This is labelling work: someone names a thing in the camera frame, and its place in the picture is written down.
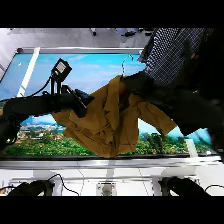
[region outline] sky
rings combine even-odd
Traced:
[[[128,54],[39,54],[25,95],[28,96],[36,92],[45,84],[59,58],[67,61],[72,67],[72,71],[63,84],[90,94],[108,84],[115,76],[122,74],[122,62],[125,58],[124,75],[132,75],[142,71],[145,64],[137,61],[139,55],[132,56],[133,60],[128,57]],[[32,54],[17,54],[14,57],[0,83],[0,99],[17,95],[31,58]],[[54,123],[54,119],[51,115],[45,115],[33,118],[32,122],[33,124],[38,124],[38,122]],[[139,130],[140,133],[158,133],[153,126],[140,119]],[[206,130],[200,129],[198,133],[206,140],[210,139]],[[172,130],[169,135],[174,137],[183,136],[178,127]],[[195,134],[188,137],[198,139]]]

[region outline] folded garment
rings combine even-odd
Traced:
[[[138,141],[138,118],[166,135],[176,124],[159,108],[131,94],[121,76],[90,94],[84,118],[72,111],[53,113],[57,123],[66,126],[64,135],[99,156],[110,158],[125,152],[135,152]]]

